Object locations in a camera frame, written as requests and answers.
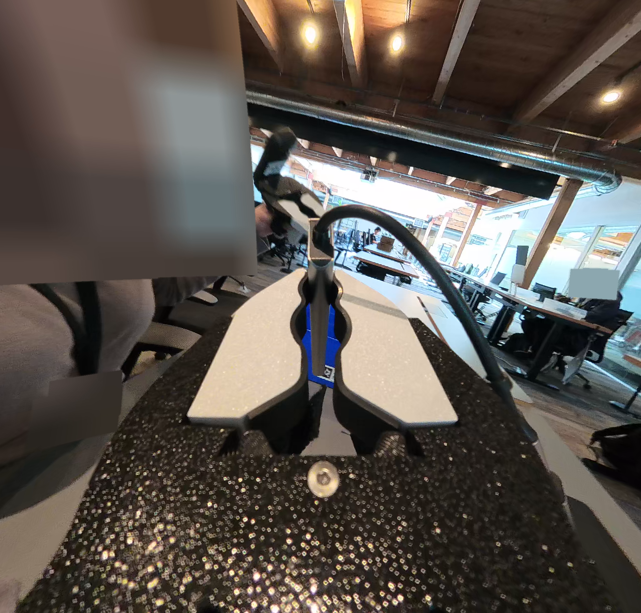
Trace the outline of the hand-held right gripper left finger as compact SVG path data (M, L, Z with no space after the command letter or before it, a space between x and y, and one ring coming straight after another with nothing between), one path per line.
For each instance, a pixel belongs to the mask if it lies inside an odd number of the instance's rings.
M190 423L239 432L288 432L308 409L306 271L296 270L249 298L191 404Z

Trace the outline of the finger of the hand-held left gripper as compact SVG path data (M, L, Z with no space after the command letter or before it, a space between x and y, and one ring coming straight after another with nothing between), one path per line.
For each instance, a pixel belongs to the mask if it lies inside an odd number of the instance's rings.
M309 221L320 219L325 214L322 202L312 192L291 192L277 199L277 205L288 217L293 232L300 235L309 231Z

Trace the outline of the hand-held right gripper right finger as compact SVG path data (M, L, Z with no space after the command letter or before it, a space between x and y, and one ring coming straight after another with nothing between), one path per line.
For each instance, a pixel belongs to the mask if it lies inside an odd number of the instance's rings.
M335 384L350 401L398 429L453 425L458 416L407 315L349 272L337 271L347 334Z

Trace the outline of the blue plastic bin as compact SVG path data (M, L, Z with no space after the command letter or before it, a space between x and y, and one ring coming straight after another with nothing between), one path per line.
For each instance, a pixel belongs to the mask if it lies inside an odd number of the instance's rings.
M302 344L305 349L308 360L308 381L314 382L319 385L324 385L329 388L334 386L335 378L335 357L340 348L340 342L335 336L335 310L330 307L330 316L328 319L328 333L326 341L325 353L325 368L322 375L314 375L313 362L311 357L311 320L309 305L306 306L306 334L302 339Z

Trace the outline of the grey fabric office chair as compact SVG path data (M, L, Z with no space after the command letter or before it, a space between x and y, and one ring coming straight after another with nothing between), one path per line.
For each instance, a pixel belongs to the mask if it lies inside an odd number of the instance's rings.
M161 306L124 361L124 379L132 376L145 352L152 353L156 361L163 361L191 348L207 331L231 319L250 292L241 278L223 276L177 305Z

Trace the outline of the wooden office table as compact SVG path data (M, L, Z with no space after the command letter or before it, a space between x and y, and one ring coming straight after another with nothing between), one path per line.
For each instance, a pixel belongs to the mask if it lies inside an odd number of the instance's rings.
M394 253L386 253L372 246L366 246L364 249L356 252L353 258L358 262L377 267L396 277L418 279L419 273L410 264L410 262Z

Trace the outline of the long office desk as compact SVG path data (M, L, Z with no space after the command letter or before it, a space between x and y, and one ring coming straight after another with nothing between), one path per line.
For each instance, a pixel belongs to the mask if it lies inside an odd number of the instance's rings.
M608 327L586 321L584 314L569 304L564 304L553 299L539 301L530 290L526 290L524 294L510 293L499 286L481 281L472 275L456 271L451 266L443 264L442 268L453 281L459 284L460 291L462 291L465 286L473 289L474 294L469 301L470 309L473 312L478 309L481 303L485 303L485 297L488 298L489 302L495 301L501 305L501 309L496 314L486 335L488 342L492 346L499 347L501 343L504 343L502 339L503 333L509 328L514 317L519 316L523 312L530 312L536 318L547 318L552 322L552 326L542 340L540 348L535 350L533 359L527 361L529 366L525 369L519 367L507 368L507 373L512 377L529 380L557 391L557 386L539 381L538 376L547 368L552 358L560 355L560 353L554 351L553 346L557 341L557 337L561 334L562 329L565 327L573 327L585 332L587 335L586 351L589 350L589 347L593 345L594 341L601 338L608 338L614 332Z

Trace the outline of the person's torso grey sweater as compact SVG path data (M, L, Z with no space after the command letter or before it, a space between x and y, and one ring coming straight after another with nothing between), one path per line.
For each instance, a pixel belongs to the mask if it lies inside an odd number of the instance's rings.
M119 370L155 311L151 281L97 282L98 371ZM1 286L1 465L26 455L31 409L53 381L78 376L74 338L62 313L28 284Z

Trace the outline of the black backpack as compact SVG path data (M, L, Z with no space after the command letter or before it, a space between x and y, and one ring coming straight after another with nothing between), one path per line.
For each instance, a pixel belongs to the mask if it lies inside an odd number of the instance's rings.
M640 490L640 424L630 423L595 431L589 444L595 443L599 444L601 457L608 465L582 458L583 465L590 471Z

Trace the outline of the silver ceiling duct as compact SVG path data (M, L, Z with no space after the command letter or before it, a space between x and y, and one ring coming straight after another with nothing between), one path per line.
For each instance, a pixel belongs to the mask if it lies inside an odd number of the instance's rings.
M622 177L602 163L568 162L515 143L495 141L404 120L370 116L343 102L325 104L290 94L246 90L247 113L256 127L288 126L301 138L430 169L447 176L548 199L563 176L602 188Z

